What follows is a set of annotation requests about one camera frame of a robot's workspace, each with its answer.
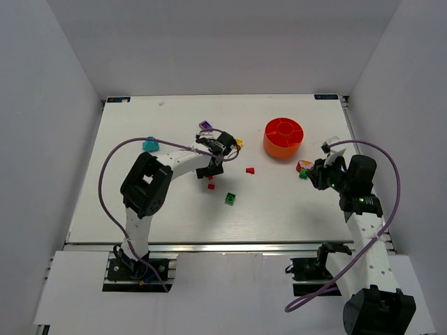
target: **white tabletop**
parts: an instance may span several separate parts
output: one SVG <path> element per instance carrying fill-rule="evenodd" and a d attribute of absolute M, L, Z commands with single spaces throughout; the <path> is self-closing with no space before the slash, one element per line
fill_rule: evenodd
<path fill-rule="evenodd" d="M 286 161 L 270 158 L 263 149 L 265 125 L 277 117 L 296 120 L 305 132 L 298 153 Z M 213 191 L 207 189 L 208 180 L 198 180 L 195 172 L 173 181 L 152 221 L 149 242 L 352 240 L 338 194 L 315 190 L 295 170 L 299 160 L 324 157 L 320 146 L 328 138 L 350 138 L 340 102 L 315 100 L 313 95 L 258 95 L 132 97 L 128 103 L 106 103 L 68 242 L 122 240 L 119 229 L 103 213 L 97 191 L 99 171 L 113 147 L 145 136 L 190 145 L 203 120 L 244 141 L 240 157 L 224 163 L 225 172 L 214 178 Z M 159 153 L 174 150 L 161 145 Z M 105 174 L 105 203 L 122 223 L 125 211 L 119 188 L 141 152 L 141 143 L 121 148 Z M 347 162 L 354 153 L 350 145 Z M 255 174 L 245 172 L 250 167 Z M 233 206 L 225 204 L 228 192 L 236 194 Z"/>

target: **cable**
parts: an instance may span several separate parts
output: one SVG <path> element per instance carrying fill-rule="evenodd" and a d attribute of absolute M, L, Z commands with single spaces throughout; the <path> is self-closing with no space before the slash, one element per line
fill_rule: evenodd
<path fill-rule="evenodd" d="M 332 147 L 335 147 L 335 146 L 341 145 L 341 144 L 347 144 L 347 143 L 365 144 L 367 146 L 370 146 L 370 147 L 373 147 L 373 148 L 379 150 L 391 162 L 391 165 L 393 166 L 393 169 L 394 169 L 394 173 L 396 174 L 396 187 L 397 187 L 396 201 L 394 203 L 394 207 L 393 207 L 393 210 L 391 211 L 390 217 L 386 221 L 385 225 L 383 225 L 383 227 L 377 232 L 377 236 L 380 237 L 383 234 L 383 232 L 385 232 L 388 229 L 388 227 L 390 226 L 391 222 L 393 221 L 393 219 L 396 215 L 397 208 L 399 207 L 399 202 L 400 202 L 399 171 L 397 170 L 396 163 L 394 162 L 394 160 L 390 156 L 390 154 L 388 152 L 386 152 L 385 150 L 383 150 L 382 148 L 380 148 L 370 142 L 361 141 L 361 140 L 346 140 L 346 141 L 340 141 L 340 142 L 334 143 L 334 144 L 330 145 L 329 148 L 332 148 Z M 316 298 L 317 296 L 322 295 L 323 293 L 329 292 L 331 290 L 330 286 L 334 285 L 347 271 L 349 271 L 354 266 L 354 264 L 368 251 L 368 249 L 371 248 L 371 246 L 376 241 L 377 241 L 377 237 L 373 237 L 371 239 L 371 241 L 369 241 L 368 244 L 365 247 L 363 247 L 362 250 L 360 250 L 358 252 L 358 254 L 352 259 L 352 261 L 350 261 L 350 263 L 343 270 L 341 270 L 333 279 L 331 279 L 327 284 L 325 284 L 322 288 L 320 288 L 319 290 L 317 290 L 313 293 L 304 295 L 302 297 L 299 297 L 299 298 L 293 300 L 290 304 L 288 304 L 284 308 L 284 311 L 286 313 L 290 313 L 290 312 L 300 308 L 301 306 L 307 304 L 308 302 L 310 302 L 312 299 Z"/>
<path fill-rule="evenodd" d="M 208 129 L 208 131 L 220 131 L 219 129 Z M 121 143 L 119 143 L 115 148 L 112 149 L 112 151 L 108 154 L 108 156 L 106 157 L 106 159 L 104 160 L 104 164 L 103 167 L 101 168 L 101 172 L 99 173 L 99 179 L 98 179 L 98 197 L 99 197 L 99 203 L 103 209 L 103 211 L 105 212 L 105 214 L 109 217 L 110 220 L 112 220 L 112 222 L 117 225 L 117 227 L 122 231 L 122 233 L 124 234 L 125 239 L 127 240 L 127 244 L 129 245 L 129 249 L 132 252 L 132 255 L 139 260 L 141 263 L 143 263 L 144 265 L 146 265 L 146 267 L 149 267 L 155 274 L 156 278 L 158 279 L 158 281 L 160 282 L 161 286 L 163 286 L 163 289 L 166 292 L 169 292 L 168 288 L 166 287 L 166 285 L 164 284 L 164 282 L 162 281 L 159 273 L 155 270 L 155 268 L 153 266 L 151 266 L 151 264 L 149 264 L 148 262 L 146 262 L 145 260 L 143 260 L 139 255 L 137 255 L 135 249 L 133 248 L 133 244 L 130 241 L 130 237 L 129 234 L 127 233 L 126 229 L 124 229 L 124 226 L 119 223 L 119 221 L 112 215 L 112 213 L 110 213 L 110 211 L 108 210 L 107 206 L 104 203 L 104 198 L 103 198 L 103 180 L 104 180 L 104 174 L 105 174 L 105 169 L 107 168 L 107 165 L 110 161 L 110 159 L 112 158 L 112 156 L 115 154 L 115 152 L 118 151 L 119 148 L 123 147 L 126 144 L 132 143 L 132 142 L 139 142 L 139 141 L 153 141 L 153 142 L 158 142 L 158 143 L 162 143 L 162 144 L 166 144 L 166 145 L 170 145 L 172 147 L 177 147 L 186 151 L 193 151 L 202 155 L 206 155 L 206 156 L 210 156 L 213 158 L 218 158 L 220 160 L 222 160 L 223 162 L 229 162 L 229 161 L 234 161 L 238 156 L 239 156 L 239 150 L 237 150 L 236 155 L 232 158 L 222 158 L 216 155 L 211 154 L 210 152 L 206 152 L 203 150 L 199 150 L 199 149 L 193 149 L 191 147 L 187 147 L 181 144 L 176 144 L 176 143 L 172 143 L 172 142 L 168 142 L 168 141 L 163 141 L 163 140 L 158 140 L 154 137 L 135 137 L 135 138 L 131 138 L 129 140 L 125 140 Z"/>

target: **white panel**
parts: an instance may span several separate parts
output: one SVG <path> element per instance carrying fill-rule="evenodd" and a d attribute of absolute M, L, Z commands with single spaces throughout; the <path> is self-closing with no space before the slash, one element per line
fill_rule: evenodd
<path fill-rule="evenodd" d="M 101 98 L 349 94 L 398 0 L 49 0 Z"/>
<path fill-rule="evenodd" d="M 263 149 L 265 125 L 277 117 L 298 121 L 305 132 L 297 155 L 285 161 L 270 158 Z M 152 221 L 150 242 L 351 240 L 338 194 L 315 190 L 295 169 L 300 159 L 324 157 L 320 146 L 328 138 L 348 139 L 346 120 L 338 100 L 304 95 L 132 97 L 130 103 L 106 104 L 69 241 L 122 241 L 98 201 L 99 172 L 114 146 L 144 136 L 189 145 L 204 119 L 244 141 L 240 157 L 224 163 L 224 174 L 212 181 L 214 191 L 195 172 L 174 180 Z M 161 147 L 161 153 L 175 150 Z M 122 223 L 119 188 L 141 152 L 141 143 L 123 147 L 105 174 L 105 203 Z M 353 153 L 349 145 L 347 161 Z M 247 174 L 247 167 L 255 167 L 256 173 Z M 224 202 L 228 192 L 236 194 L 233 206 Z"/>
<path fill-rule="evenodd" d="M 108 253 L 59 252 L 35 323 L 49 335 L 345 335 L 343 299 L 319 297 L 285 313 L 293 298 L 288 256 L 182 254 L 168 294 L 101 292 Z M 408 257 L 391 257 L 417 311 L 407 335 L 434 332 Z"/>
<path fill-rule="evenodd" d="M 64 245 L 101 102 L 45 0 L 0 7 L 0 332 L 23 335 Z"/>
<path fill-rule="evenodd" d="M 372 141 L 396 160 L 402 199 L 390 231 L 397 250 L 410 255 L 439 334 L 447 334 L 447 13 L 446 1 L 402 1 L 351 97 L 359 139 Z M 395 177 L 377 158 L 375 184 L 386 212 L 395 199 Z"/>

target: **white table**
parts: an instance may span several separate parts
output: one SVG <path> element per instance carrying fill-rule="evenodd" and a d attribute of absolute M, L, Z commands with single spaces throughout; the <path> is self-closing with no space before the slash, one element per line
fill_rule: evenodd
<path fill-rule="evenodd" d="M 277 117 L 296 120 L 305 132 L 297 155 L 286 161 L 270 158 L 263 149 L 265 125 Z M 190 145 L 203 120 L 243 140 L 240 157 L 224 163 L 224 174 L 213 180 L 214 191 L 207 189 L 208 180 L 197 180 L 195 172 L 175 180 L 152 221 L 149 242 L 351 241 L 338 194 L 315 190 L 295 171 L 301 159 L 324 157 L 320 146 L 328 138 L 350 138 L 340 102 L 315 100 L 313 95 L 260 95 L 131 97 L 128 103 L 106 103 L 67 242 L 122 241 L 119 229 L 103 213 L 97 192 L 99 171 L 115 145 L 145 136 Z M 159 153 L 173 150 L 161 145 Z M 125 213 L 119 188 L 141 152 L 141 143 L 123 147 L 105 174 L 105 203 L 122 223 Z M 350 145 L 347 162 L 354 153 Z M 248 167 L 256 169 L 255 175 L 245 172 Z M 228 192 L 236 194 L 234 206 L 224 203 Z"/>
<path fill-rule="evenodd" d="M 343 299 L 319 297 L 285 313 L 293 297 L 289 256 L 185 253 L 168 293 L 101 292 L 109 253 L 60 251 L 35 323 L 49 335 L 346 335 Z M 416 300 L 406 335 L 435 332 L 408 256 L 390 256 L 400 288 Z"/>

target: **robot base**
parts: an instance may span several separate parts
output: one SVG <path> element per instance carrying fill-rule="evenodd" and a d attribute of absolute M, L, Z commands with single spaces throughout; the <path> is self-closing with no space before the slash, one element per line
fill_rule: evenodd
<path fill-rule="evenodd" d="M 147 260 L 158 272 L 168 291 L 175 276 L 174 262 L 167 258 L 150 258 Z M 111 258 L 103 283 L 103 292 L 165 292 L 154 273 L 147 272 L 135 277 L 129 268 L 117 258 Z"/>

